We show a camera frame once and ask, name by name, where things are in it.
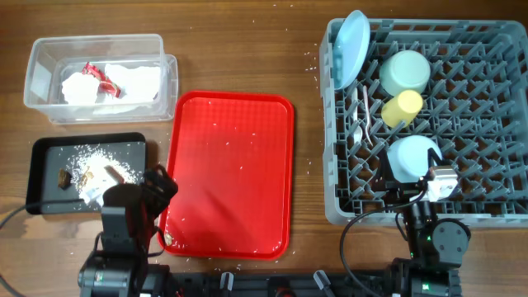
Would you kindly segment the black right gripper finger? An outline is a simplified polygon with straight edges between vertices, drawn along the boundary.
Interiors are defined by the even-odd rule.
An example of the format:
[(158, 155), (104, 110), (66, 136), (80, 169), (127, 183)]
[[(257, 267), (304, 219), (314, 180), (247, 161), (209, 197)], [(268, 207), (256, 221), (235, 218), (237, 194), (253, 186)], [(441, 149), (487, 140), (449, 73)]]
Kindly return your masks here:
[(427, 150), (427, 164), (428, 167), (435, 167), (442, 164), (442, 159), (434, 148)]
[(379, 166), (373, 181), (374, 191), (394, 191), (396, 180), (386, 154), (379, 154)]

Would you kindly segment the light blue bowl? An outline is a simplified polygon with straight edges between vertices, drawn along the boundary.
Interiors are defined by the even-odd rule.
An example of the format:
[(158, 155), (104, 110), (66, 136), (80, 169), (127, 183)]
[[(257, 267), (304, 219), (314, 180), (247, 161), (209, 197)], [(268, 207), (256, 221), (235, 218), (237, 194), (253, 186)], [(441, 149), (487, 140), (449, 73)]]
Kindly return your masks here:
[(394, 178), (401, 183), (417, 182), (428, 169), (428, 149), (442, 158), (438, 145), (421, 135), (412, 135), (393, 142), (387, 151)]

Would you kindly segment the white plastic spoon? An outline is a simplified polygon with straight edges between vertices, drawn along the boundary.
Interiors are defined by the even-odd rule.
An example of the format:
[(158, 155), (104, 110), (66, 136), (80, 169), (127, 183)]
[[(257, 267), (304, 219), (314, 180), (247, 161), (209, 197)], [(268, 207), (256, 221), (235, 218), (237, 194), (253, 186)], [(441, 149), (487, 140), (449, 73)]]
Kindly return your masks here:
[(352, 119), (353, 119), (353, 122), (356, 124), (356, 129), (354, 130), (352, 134), (353, 144), (360, 144), (362, 141), (362, 137), (363, 137), (363, 129), (361, 128), (360, 121), (358, 120), (359, 98), (358, 98), (358, 90), (356, 88), (351, 94), (351, 99), (356, 103), (356, 107), (354, 111), (352, 112)]

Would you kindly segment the yellow plastic cup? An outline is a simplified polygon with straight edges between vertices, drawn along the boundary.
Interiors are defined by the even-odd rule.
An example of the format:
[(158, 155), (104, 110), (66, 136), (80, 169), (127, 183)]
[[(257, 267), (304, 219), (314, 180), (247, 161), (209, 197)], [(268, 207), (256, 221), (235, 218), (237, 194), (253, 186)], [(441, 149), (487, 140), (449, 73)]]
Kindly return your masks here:
[(421, 94), (413, 90), (405, 90), (384, 104), (381, 118), (390, 128), (397, 127), (401, 122), (404, 123), (404, 127), (408, 127), (422, 108)]

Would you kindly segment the pile of rice grains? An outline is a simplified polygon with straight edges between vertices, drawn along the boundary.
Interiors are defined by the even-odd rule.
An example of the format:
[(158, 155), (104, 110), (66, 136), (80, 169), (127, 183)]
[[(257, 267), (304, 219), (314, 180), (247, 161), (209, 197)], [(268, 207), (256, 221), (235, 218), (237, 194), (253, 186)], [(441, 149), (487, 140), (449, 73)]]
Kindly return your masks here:
[(71, 174), (78, 194), (119, 182), (136, 183), (139, 178), (132, 165), (119, 160), (116, 153), (89, 145), (73, 146), (73, 154), (66, 161), (66, 171)]

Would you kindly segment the white plastic fork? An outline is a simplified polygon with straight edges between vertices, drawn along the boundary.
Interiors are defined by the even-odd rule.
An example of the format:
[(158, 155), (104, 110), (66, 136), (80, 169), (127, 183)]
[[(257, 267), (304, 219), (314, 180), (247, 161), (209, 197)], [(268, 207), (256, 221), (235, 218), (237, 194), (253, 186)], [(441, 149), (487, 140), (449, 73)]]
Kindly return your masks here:
[(368, 97), (368, 88), (367, 86), (362, 87), (362, 96), (363, 104), (365, 108), (365, 139), (367, 143), (372, 147), (373, 143), (370, 139), (369, 129), (370, 129), (370, 108), (369, 108), (369, 97)]

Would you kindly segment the green plastic saucer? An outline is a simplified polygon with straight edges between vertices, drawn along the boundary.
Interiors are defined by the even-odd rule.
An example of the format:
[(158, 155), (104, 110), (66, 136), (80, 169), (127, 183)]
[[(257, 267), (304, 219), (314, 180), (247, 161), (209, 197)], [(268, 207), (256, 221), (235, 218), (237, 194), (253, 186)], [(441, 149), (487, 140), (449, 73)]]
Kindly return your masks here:
[(379, 82), (391, 96), (406, 90), (423, 93), (431, 76), (428, 60), (414, 50), (394, 54), (380, 67)]

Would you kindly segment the brown food scrap chunk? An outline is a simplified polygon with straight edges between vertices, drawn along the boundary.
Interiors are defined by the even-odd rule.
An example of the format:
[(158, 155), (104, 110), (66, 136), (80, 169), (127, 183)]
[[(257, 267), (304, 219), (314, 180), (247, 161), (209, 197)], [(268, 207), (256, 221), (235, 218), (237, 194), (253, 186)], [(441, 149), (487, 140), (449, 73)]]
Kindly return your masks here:
[(66, 190), (71, 185), (71, 174), (63, 168), (58, 173), (58, 188)]

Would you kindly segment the white paper napkin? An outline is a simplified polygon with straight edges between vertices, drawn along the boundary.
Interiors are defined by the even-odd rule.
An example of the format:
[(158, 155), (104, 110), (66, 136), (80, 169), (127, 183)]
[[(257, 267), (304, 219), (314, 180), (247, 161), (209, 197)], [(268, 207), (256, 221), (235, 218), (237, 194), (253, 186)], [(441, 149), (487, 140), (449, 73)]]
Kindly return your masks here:
[(107, 64), (105, 75), (120, 89), (120, 95), (114, 97), (101, 93), (97, 103), (139, 103), (152, 101), (158, 95), (161, 69), (157, 66), (126, 68), (118, 64)]
[(62, 82), (64, 100), (69, 105), (92, 105), (97, 100), (100, 81), (90, 74), (73, 73)]

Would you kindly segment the red candy wrapper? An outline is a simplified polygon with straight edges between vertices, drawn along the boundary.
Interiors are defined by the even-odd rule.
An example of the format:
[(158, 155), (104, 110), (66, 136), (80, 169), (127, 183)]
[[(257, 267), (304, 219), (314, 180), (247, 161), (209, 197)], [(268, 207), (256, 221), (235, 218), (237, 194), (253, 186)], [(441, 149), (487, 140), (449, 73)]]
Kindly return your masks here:
[(82, 74), (93, 76), (98, 80), (99, 86), (98, 91), (106, 94), (110, 94), (113, 97), (119, 97), (121, 90), (113, 83), (98, 67), (94, 66), (90, 62), (87, 62), (82, 69)]

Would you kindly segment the light blue dinner plate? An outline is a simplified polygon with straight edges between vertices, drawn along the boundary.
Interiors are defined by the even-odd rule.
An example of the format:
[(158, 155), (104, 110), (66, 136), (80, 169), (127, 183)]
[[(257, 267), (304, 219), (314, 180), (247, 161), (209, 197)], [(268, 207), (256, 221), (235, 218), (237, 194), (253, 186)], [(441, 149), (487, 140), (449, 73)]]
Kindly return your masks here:
[(359, 10), (351, 12), (337, 33), (332, 49), (334, 87), (342, 90), (357, 78), (370, 43), (370, 23)]

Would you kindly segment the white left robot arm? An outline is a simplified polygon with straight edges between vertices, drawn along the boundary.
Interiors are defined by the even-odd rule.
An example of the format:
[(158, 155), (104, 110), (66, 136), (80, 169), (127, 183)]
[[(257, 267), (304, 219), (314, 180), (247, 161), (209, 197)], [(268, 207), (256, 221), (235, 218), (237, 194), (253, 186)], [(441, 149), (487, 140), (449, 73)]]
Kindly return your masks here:
[(177, 184), (161, 165), (147, 170), (138, 185), (123, 183), (107, 189), (102, 198), (103, 230), (83, 264), (78, 286), (86, 297), (177, 296), (177, 281), (167, 265), (150, 264), (151, 238), (163, 232), (155, 219), (169, 206)]

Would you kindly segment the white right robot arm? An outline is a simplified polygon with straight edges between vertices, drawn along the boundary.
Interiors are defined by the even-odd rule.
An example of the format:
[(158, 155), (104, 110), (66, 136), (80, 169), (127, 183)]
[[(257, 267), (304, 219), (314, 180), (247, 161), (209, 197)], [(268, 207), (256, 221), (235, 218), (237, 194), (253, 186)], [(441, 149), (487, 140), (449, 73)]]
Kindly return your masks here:
[(379, 169), (372, 187), (384, 191), (384, 202), (403, 216), (398, 229), (410, 258), (396, 258), (384, 273), (385, 296), (460, 296), (459, 268), (469, 247), (469, 227), (457, 219), (440, 219), (434, 203), (449, 197), (459, 177), (449, 162), (432, 148), (427, 169), (413, 182), (394, 177), (386, 151), (378, 154)]

